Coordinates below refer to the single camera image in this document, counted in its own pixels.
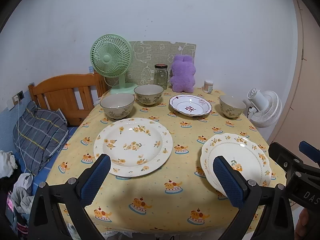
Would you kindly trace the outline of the person's hand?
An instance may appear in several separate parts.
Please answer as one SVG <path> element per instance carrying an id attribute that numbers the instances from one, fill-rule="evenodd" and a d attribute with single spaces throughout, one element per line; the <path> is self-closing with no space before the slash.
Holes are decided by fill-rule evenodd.
<path id="1" fill-rule="evenodd" d="M 299 215 L 299 219 L 295 228 L 295 240 L 299 240 L 306 234 L 306 226 L 309 221 L 309 213 L 307 209 L 303 209 Z"/>

